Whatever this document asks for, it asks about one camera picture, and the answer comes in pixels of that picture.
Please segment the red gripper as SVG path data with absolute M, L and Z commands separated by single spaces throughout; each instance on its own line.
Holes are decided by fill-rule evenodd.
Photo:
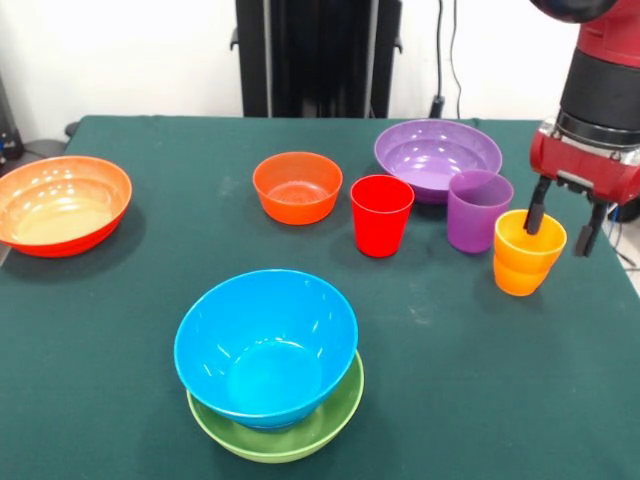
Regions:
M 590 256 L 608 214 L 608 203 L 624 205 L 639 195 L 638 148 L 599 148 L 538 130 L 531 143 L 530 165 L 541 176 L 524 223 L 529 235 L 536 235 L 540 230 L 551 179 L 586 191 L 594 198 L 590 219 L 582 226 L 574 244 L 576 257 Z

